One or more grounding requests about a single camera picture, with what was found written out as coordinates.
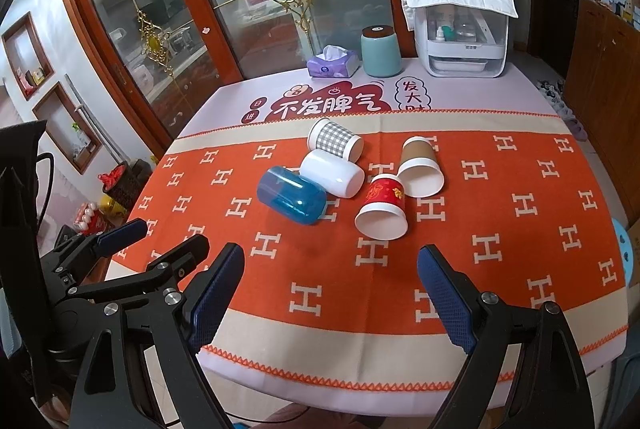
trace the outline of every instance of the shelf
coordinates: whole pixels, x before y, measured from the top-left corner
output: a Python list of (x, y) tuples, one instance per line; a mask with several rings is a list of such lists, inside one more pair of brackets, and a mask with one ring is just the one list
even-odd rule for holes
[(25, 99), (29, 100), (42, 84), (53, 75), (31, 13), (23, 15), (4, 34), (2, 43), (15, 80)]
[(38, 120), (47, 121), (47, 134), (69, 163), (83, 174), (102, 145), (76, 106), (57, 82), (33, 107)]

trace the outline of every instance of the metal bolt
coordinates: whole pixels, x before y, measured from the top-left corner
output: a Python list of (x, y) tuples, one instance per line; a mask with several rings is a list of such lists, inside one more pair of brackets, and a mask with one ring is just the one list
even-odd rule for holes
[(182, 299), (182, 294), (180, 292), (171, 292), (166, 295), (164, 298), (164, 302), (167, 304), (177, 304)]
[(498, 302), (498, 296), (493, 292), (483, 292), (481, 298), (485, 304), (497, 304)]
[(545, 310), (552, 315), (557, 315), (560, 313), (560, 306), (556, 303), (552, 303), (551, 301), (547, 301), (545, 303)]
[(105, 315), (113, 315), (118, 311), (118, 303), (109, 303), (104, 307)]

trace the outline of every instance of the black cable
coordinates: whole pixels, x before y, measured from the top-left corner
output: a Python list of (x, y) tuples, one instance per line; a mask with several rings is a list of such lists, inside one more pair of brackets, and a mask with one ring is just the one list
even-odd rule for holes
[(44, 159), (49, 160), (49, 187), (47, 187), (47, 196), (44, 198), (44, 203), (42, 204), (42, 210), (40, 212), (40, 217), (38, 218), (38, 226), (36, 228), (36, 232), (40, 230), (40, 226), (42, 224), (42, 220), (44, 219), (44, 213), (47, 211), (47, 206), (49, 205), (49, 198), (51, 197), (51, 188), (53, 187), (53, 155), (51, 153), (42, 153), (39, 154), (36, 158), (36, 164)]
[[(307, 411), (309, 411), (309, 409), (311, 409), (311, 408), (309, 406), (307, 406), (302, 413), (295, 415), (295, 417), (293, 417), (293, 418), (288, 418), (286, 420), (274, 420), (274, 421), (252, 420), (251, 418), (245, 418), (244, 416), (238, 416), (237, 414), (227, 413), (226, 411), (225, 411), (225, 414), (228, 415), (228, 416), (232, 416), (233, 418), (238, 418), (238, 420), (244, 420), (245, 422), (253, 422), (253, 423), (257, 423), (257, 424), (286, 424), (286, 423), (289, 423), (289, 422), (293, 422), (294, 420), (297, 420), (303, 414), (305, 414)], [(176, 425), (177, 423), (180, 423), (180, 419), (179, 418), (178, 418), (178, 420), (174, 420), (173, 422), (169, 422), (166, 426), (167, 427), (171, 427), (172, 425)]]

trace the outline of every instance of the tablecloth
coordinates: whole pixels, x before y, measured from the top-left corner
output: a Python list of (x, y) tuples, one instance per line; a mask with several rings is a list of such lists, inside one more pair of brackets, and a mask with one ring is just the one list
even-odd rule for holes
[[(405, 91), (407, 81), (415, 89)], [(409, 94), (421, 102), (407, 103)], [(243, 105), (258, 114), (247, 120)], [(274, 165), (296, 170), (325, 115), (365, 139), (358, 164), (369, 178), (397, 170), (410, 136), (431, 138), (446, 185), (407, 199), (403, 238), (357, 231), (364, 189), (351, 200), (330, 196), (310, 227), (257, 201), (260, 176)], [(491, 80), (435, 79), (409, 62), (386, 80), (362, 70), (312, 80), (299, 70), (223, 88), (172, 144), (133, 217), (147, 221), (147, 237), (115, 260), (136, 271), (195, 233), (211, 247), (200, 269), (227, 241), (243, 247), (241, 284), (198, 358), (292, 401), (363, 414), (437, 411), (465, 355), (417, 278), (426, 243), (508, 303), (557, 301), (587, 372), (624, 348), (624, 274), (604, 197), (564, 123), (513, 66)], [(504, 404), (517, 352), (510, 347), (491, 406)]]

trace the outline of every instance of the brown paper cup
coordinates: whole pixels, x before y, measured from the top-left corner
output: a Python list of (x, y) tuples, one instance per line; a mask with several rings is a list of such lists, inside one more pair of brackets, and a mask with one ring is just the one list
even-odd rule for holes
[(444, 186), (435, 151), (424, 136), (413, 136), (404, 142), (398, 178), (405, 194), (412, 198), (433, 196)]

